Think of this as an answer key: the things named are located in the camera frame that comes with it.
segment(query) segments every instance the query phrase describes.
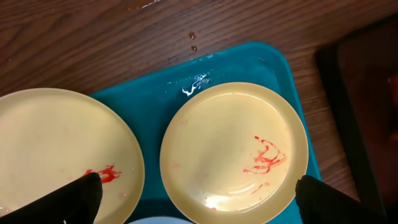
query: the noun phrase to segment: cream-colored plate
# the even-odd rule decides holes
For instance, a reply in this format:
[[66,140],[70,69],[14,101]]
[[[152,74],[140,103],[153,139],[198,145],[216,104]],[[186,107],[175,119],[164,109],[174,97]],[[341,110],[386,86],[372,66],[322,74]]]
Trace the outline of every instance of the cream-colored plate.
[[174,116],[160,152],[169,197],[203,224],[268,222],[295,197],[307,163],[297,113],[277,93],[249,83],[193,97]]
[[79,93],[33,89],[0,98],[0,215],[99,172],[95,223],[123,223],[144,185],[144,161],[125,122]]

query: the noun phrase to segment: blue tray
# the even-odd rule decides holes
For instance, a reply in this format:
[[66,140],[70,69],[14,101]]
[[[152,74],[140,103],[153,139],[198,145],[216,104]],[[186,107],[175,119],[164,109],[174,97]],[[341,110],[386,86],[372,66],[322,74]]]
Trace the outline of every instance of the blue tray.
[[[308,135],[307,174],[321,178],[289,64],[270,45],[250,42],[92,94],[129,125],[144,155],[144,191],[128,222],[159,215],[186,219],[170,201],[162,184],[159,169],[162,138],[185,102],[207,88],[228,82],[265,86],[293,106]],[[295,200],[269,223],[302,223]]]

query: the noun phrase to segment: yellow plate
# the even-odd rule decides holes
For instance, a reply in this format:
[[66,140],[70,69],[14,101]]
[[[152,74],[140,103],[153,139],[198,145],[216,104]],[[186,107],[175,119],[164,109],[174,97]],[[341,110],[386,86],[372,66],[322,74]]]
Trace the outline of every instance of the yellow plate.
[[123,223],[144,185],[144,161],[125,122],[79,93],[33,89],[0,98],[0,215],[99,172],[95,223]]
[[307,136],[295,110],[249,83],[193,97],[174,116],[160,152],[169,197],[204,224],[268,222],[295,197],[307,163]]

